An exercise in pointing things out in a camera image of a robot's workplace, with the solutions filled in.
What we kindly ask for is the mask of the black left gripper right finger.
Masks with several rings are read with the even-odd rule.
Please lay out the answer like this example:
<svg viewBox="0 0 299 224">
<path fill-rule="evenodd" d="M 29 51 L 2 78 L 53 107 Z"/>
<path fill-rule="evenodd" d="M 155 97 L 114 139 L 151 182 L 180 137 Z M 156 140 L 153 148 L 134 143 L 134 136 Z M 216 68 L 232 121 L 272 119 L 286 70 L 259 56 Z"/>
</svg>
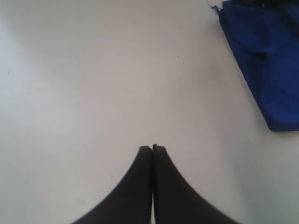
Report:
<svg viewBox="0 0 299 224">
<path fill-rule="evenodd" d="M 184 179 L 166 148 L 153 145 L 152 177 L 157 224 L 235 224 L 202 198 Z"/>
</svg>

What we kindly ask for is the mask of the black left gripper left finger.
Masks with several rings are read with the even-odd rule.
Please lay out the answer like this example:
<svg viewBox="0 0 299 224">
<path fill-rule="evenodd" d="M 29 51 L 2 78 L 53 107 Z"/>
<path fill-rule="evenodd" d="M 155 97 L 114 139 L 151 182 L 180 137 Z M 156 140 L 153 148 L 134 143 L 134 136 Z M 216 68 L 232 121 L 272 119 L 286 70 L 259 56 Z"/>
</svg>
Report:
<svg viewBox="0 0 299 224">
<path fill-rule="evenodd" d="M 152 208 L 152 150 L 139 148 L 127 173 L 97 206 L 76 224 L 149 224 Z"/>
</svg>

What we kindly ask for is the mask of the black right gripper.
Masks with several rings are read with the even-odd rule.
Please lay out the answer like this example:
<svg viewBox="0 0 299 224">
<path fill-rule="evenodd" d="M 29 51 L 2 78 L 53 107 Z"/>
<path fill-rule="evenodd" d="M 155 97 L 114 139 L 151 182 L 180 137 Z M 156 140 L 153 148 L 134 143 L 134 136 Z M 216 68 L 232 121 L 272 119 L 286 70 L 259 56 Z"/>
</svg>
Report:
<svg viewBox="0 0 299 224">
<path fill-rule="evenodd" d="M 233 4 L 255 7 L 279 7 L 289 3 L 298 2 L 298 0 L 231 0 Z"/>
</svg>

